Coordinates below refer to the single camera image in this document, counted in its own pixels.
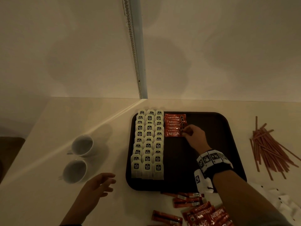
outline tray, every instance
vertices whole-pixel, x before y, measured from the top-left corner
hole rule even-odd
[[[186,114],[187,124],[194,124],[206,133],[207,142],[213,149],[219,150],[233,164],[234,171],[246,181],[246,175],[237,152],[237,148],[227,119],[214,112],[164,112]],[[194,171],[199,169],[199,154],[190,147],[184,137],[165,137],[163,164],[164,180],[145,180],[131,178],[131,155],[135,138],[135,114],[132,119],[129,152],[126,165],[126,181],[134,190],[161,191],[168,193],[197,193]]]

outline white table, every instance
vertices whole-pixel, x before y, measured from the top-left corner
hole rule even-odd
[[[230,124],[248,181],[278,188],[301,204],[301,169],[291,167],[287,180],[272,172],[275,181],[270,181],[264,166],[257,172],[249,141],[257,115],[259,125],[267,122],[269,129],[275,129],[275,139],[301,157],[301,103],[52,98],[0,185],[1,224],[60,223],[83,184],[68,185],[58,177],[75,158],[66,154],[71,142],[85,133],[91,134],[103,151],[97,173],[113,172],[117,183],[113,185],[114,192],[100,200],[84,225],[156,224],[150,220],[154,209],[180,216],[180,209],[172,207],[172,197],[138,192],[126,183],[130,125],[140,108],[221,113]],[[290,158],[301,166],[293,156]],[[214,204],[219,202],[217,194],[208,199]]]

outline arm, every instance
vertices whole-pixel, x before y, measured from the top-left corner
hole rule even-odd
[[[116,183],[113,177],[115,175],[112,173],[101,173],[87,181],[60,225],[81,225],[96,207],[99,199],[107,196],[107,192],[113,191],[113,188],[109,187]]]
[[[212,149],[203,130],[188,125],[183,136],[200,155]],[[290,225],[279,211],[234,171],[213,176],[213,184],[235,225]]]

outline metal chain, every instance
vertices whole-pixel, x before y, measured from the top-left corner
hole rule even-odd
[[[136,71],[136,76],[137,76],[137,81],[138,81],[139,97],[140,97],[140,99],[142,99],[142,89],[141,89],[141,84],[140,84],[140,74],[139,74],[138,62],[137,62],[137,57],[136,57],[135,39],[134,39],[134,35],[133,35],[132,20],[131,20],[131,13],[130,13],[130,9],[129,9],[129,2],[128,2],[128,0],[124,0],[124,5],[125,5],[125,10],[126,10],[126,19],[127,19],[127,22],[128,22],[130,39],[131,39],[131,45],[132,45],[132,52],[133,52],[133,58],[134,58],[135,71]]]

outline pile of coffee sachets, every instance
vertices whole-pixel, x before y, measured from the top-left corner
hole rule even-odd
[[[183,219],[188,226],[234,226],[223,206],[217,209],[209,201],[203,203],[204,194],[198,193],[162,193],[174,197],[174,208],[194,206],[182,212],[183,217],[161,213],[154,210],[152,220],[168,225],[182,226]]]
[[[186,127],[186,114],[165,114],[164,115],[165,137],[181,137],[182,130]]]

